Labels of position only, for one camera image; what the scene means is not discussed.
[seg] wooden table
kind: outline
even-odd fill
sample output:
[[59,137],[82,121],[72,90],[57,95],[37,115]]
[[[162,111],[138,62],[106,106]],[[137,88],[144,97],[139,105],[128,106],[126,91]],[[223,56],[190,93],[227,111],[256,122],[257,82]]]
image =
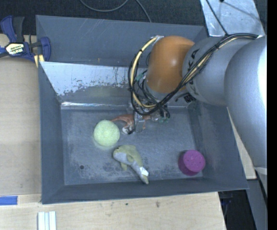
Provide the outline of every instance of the wooden table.
[[[7,42],[0,34],[0,45]],[[255,178],[248,154],[238,144],[246,176]],[[19,195],[18,205],[0,206],[0,230],[36,229],[39,211],[56,211],[58,230],[226,229],[217,193],[55,205],[42,205],[40,200],[40,194]]]

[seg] black mat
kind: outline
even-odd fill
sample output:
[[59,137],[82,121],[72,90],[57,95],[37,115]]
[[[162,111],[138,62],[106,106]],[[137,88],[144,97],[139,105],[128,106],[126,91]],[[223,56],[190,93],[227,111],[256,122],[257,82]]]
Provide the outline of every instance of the black mat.
[[[124,0],[84,0],[98,9],[110,9]],[[203,25],[204,17],[199,0],[139,0],[156,23]],[[254,0],[265,33],[267,33],[267,0]],[[114,12],[100,13],[87,9],[79,0],[0,0],[0,21],[7,15],[24,16],[24,34],[36,34],[35,15],[86,17],[97,19],[148,21],[134,0]]]

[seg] purple foam cylinder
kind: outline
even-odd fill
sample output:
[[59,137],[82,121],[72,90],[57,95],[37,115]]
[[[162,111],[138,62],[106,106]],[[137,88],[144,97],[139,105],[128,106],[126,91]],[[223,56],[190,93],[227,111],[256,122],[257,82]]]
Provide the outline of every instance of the purple foam cylinder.
[[183,174],[193,176],[204,169],[206,161],[204,156],[196,150],[188,150],[181,154],[178,160],[179,169]]

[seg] bin floor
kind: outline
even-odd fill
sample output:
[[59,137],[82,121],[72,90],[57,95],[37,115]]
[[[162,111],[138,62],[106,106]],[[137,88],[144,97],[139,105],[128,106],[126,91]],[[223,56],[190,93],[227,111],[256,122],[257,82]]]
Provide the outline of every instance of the bin floor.
[[[139,181],[128,167],[121,168],[113,159],[113,151],[121,145],[135,145],[150,181],[189,178],[178,168],[178,158],[183,151],[196,149],[186,108],[171,108],[168,123],[146,121],[146,129],[126,135],[125,125],[117,121],[121,134],[118,143],[103,149],[93,139],[93,130],[103,119],[111,120],[126,110],[61,110],[65,184],[94,184]],[[194,177],[201,177],[202,172]]]

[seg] yellow-green ball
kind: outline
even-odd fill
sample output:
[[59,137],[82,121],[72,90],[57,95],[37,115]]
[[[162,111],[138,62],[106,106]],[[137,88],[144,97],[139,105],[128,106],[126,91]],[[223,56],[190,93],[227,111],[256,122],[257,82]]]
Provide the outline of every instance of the yellow-green ball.
[[109,120],[100,121],[94,129],[95,141],[104,147],[115,145],[120,137],[119,128]]

